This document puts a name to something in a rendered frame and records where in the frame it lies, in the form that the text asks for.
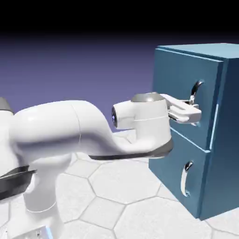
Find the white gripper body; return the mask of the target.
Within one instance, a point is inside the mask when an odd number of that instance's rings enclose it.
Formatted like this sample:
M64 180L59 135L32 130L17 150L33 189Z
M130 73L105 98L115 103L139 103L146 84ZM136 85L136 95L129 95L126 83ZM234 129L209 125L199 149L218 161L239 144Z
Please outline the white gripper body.
M167 102L169 117L179 124L196 124L201 120L202 111L198 104L190 105L186 100L160 94Z

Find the blue cabinet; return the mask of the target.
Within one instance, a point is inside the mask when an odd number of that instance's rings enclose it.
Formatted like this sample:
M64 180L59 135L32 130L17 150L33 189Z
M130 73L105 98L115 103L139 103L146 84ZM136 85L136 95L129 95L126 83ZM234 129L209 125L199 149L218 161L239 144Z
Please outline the blue cabinet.
M239 44L163 45L156 49L224 63L211 133L210 158L198 219L239 207Z

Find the blue cabinet door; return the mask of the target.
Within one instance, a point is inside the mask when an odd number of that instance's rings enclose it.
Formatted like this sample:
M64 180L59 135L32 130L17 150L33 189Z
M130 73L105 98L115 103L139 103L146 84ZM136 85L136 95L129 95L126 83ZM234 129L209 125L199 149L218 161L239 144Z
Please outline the blue cabinet door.
M202 194L205 183L205 169L211 152L202 149L191 140L171 129L173 149L160 159L149 159L149 169L175 196L175 198L195 217L198 218L201 211ZM188 171L186 189L190 192L189 197L181 193L181 174L184 165L188 161L194 164Z
M194 101L202 111L199 123L193 126L171 120L170 125L204 150L210 148L223 65L220 60L169 50L155 50L153 91L188 100L195 83L202 81Z

